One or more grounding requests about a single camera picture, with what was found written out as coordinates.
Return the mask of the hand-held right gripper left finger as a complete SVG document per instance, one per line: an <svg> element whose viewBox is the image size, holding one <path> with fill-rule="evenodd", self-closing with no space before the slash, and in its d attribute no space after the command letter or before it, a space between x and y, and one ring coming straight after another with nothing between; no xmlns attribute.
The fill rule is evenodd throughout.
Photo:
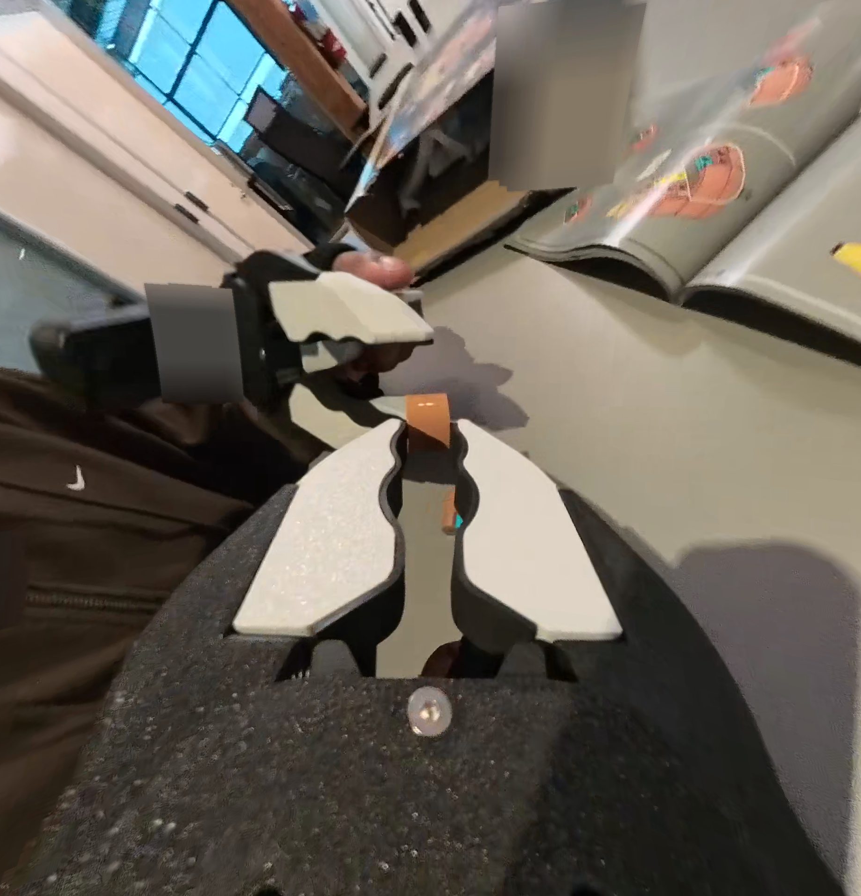
<svg viewBox="0 0 861 896"><path fill-rule="evenodd" d="M405 545L398 520L407 447L386 420L329 454L290 502L232 622L233 633L341 641L361 670L404 610Z"/></svg>

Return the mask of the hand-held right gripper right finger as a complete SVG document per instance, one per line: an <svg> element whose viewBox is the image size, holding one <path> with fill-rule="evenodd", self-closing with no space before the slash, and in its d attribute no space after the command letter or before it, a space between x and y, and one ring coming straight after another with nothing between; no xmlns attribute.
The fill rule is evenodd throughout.
<svg viewBox="0 0 861 896"><path fill-rule="evenodd" d="M459 662L494 674L515 648L618 644L625 630L556 482L470 420L453 425L451 615Z"/></svg>

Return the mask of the window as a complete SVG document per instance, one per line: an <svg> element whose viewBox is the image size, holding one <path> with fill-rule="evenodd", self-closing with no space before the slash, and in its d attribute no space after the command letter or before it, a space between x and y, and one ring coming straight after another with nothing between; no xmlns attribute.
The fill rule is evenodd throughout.
<svg viewBox="0 0 861 896"><path fill-rule="evenodd" d="M66 12L204 143L240 153L257 92L278 98L288 71L222 1L68 2Z"/></svg>

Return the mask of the person's left hand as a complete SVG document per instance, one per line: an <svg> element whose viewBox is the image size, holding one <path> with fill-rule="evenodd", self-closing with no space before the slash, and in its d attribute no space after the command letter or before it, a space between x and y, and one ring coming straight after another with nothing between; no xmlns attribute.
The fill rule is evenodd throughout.
<svg viewBox="0 0 861 896"><path fill-rule="evenodd" d="M375 251L340 253L331 270L350 274L387 291L395 292L413 285L415 274L408 263Z"/></svg>

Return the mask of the brown curved toy brick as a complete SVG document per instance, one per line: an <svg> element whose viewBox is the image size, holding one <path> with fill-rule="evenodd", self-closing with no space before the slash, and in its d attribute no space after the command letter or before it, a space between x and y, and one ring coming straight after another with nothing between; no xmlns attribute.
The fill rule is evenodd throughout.
<svg viewBox="0 0 861 896"><path fill-rule="evenodd" d="M409 452L448 450L452 427L448 396L422 393L404 398Z"/></svg>

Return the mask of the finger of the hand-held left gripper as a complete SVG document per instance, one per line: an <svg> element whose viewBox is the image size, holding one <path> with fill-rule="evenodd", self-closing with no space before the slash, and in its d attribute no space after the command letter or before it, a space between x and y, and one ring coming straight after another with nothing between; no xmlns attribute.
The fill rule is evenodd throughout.
<svg viewBox="0 0 861 896"><path fill-rule="evenodd" d="M364 399L341 383L298 383L289 396L290 420L330 449L341 449L387 420L405 420L406 397Z"/></svg>
<svg viewBox="0 0 861 896"><path fill-rule="evenodd" d="M273 315L285 336L305 344L427 344L434 329L400 295L348 273L269 284Z"/></svg>

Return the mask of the person's brown jacket torso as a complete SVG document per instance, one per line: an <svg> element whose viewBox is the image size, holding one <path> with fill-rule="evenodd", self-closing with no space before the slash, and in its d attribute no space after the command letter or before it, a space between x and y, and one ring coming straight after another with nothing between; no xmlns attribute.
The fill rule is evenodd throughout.
<svg viewBox="0 0 861 896"><path fill-rule="evenodd" d="M0 367L0 883L135 639L320 449L243 402L105 414Z"/></svg>

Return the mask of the toy set cardboard box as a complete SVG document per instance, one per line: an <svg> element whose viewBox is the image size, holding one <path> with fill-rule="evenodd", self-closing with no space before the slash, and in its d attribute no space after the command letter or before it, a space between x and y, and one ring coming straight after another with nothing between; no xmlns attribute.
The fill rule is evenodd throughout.
<svg viewBox="0 0 861 896"><path fill-rule="evenodd" d="M567 190L512 191L490 174L501 2L465 2L384 95L346 222L421 276L495 241Z"/></svg>

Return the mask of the grey instruction booklet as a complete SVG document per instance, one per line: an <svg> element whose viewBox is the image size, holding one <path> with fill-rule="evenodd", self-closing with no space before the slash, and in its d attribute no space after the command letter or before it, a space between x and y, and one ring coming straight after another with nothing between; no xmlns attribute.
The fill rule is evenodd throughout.
<svg viewBox="0 0 861 896"><path fill-rule="evenodd" d="M861 2L667 96L504 244L861 366Z"/></svg>

